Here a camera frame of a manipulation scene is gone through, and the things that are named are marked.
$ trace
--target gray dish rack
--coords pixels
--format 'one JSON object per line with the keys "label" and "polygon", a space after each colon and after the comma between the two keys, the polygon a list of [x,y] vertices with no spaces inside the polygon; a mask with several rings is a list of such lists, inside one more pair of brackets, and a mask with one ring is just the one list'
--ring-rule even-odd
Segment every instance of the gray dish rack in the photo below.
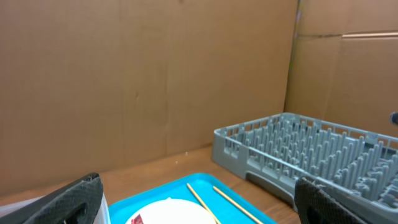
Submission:
{"label": "gray dish rack", "polygon": [[295,182],[308,176],[367,221],[398,222],[397,138],[292,113],[214,134],[216,163],[256,182],[295,210]]}

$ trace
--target cardboard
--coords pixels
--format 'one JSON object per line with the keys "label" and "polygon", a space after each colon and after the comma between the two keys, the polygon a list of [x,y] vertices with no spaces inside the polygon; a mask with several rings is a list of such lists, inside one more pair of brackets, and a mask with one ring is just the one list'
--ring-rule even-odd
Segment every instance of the cardboard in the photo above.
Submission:
{"label": "cardboard", "polygon": [[398,30],[396,0],[303,0],[299,35]]}
{"label": "cardboard", "polygon": [[283,110],[296,1],[0,3],[0,195]]}
{"label": "cardboard", "polygon": [[389,121],[398,111],[398,37],[297,45],[286,111],[398,137]]}
{"label": "cardboard", "polygon": [[283,112],[296,1],[184,1],[174,13],[168,152]]}

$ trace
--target wooden chopstick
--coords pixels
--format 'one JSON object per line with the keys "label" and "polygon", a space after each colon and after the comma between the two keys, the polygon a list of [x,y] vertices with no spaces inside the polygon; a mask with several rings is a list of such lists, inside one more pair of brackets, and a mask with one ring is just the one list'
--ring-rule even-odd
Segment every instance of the wooden chopstick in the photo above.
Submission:
{"label": "wooden chopstick", "polygon": [[231,204],[235,205],[235,207],[237,207],[238,209],[240,209],[240,211],[242,211],[245,215],[247,215],[248,217],[250,217],[254,222],[256,222],[257,224],[263,224],[260,220],[258,220],[256,217],[254,217],[254,215],[250,214],[246,209],[244,209],[242,206],[240,206],[238,203],[236,203],[233,199],[231,199],[230,197],[228,197],[224,192],[222,192],[220,189],[218,189],[216,186],[213,186],[213,189],[219,193],[221,196],[223,196],[226,200],[228,200],[229,202],[231,202]]}
{"label": "wooden chopstick", "polygon": [[195,196],[195,198],[200,202],[200,204],[202,205],[203,208],[205,208],[210,215],[214,218],[214,220],[216,220],[217,224],[221,224],[220,221],[218,221],[217,217],[213,214],[213,212],[211,212],[210,208],[207,207],[207,205],[204,203],[204,201],[199,197],[199,195],[195,192],[195,190],[191,187],[191,185],[189,183],[187,183],[187,187],[188,189],[191,191],[191,193],[193,194],[193,196]]}

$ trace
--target tabletop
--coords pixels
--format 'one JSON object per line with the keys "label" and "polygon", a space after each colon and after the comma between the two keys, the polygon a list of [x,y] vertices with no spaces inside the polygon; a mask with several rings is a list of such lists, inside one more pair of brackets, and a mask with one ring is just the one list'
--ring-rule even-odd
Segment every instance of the tabletop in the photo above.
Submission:
{"label": "tabletop", "polygon": [[[211,147],[132,167],[100,172],[99,175],[109,206],[124,198],[198,172],[213,175],[277,223],[300,223],[299,216],[289,205],[215,164],[211,160]],[[49,194],[69,182],[0,197],[0,206]]]}

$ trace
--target red object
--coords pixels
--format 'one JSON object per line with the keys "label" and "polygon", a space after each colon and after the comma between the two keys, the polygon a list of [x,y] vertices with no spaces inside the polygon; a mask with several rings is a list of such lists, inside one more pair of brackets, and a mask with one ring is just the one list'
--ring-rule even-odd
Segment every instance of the red object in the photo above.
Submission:
{"label": "red object", "polygon": [[138,215],[135,219],[132,219],[131,224],[144,224],[141,215]]}

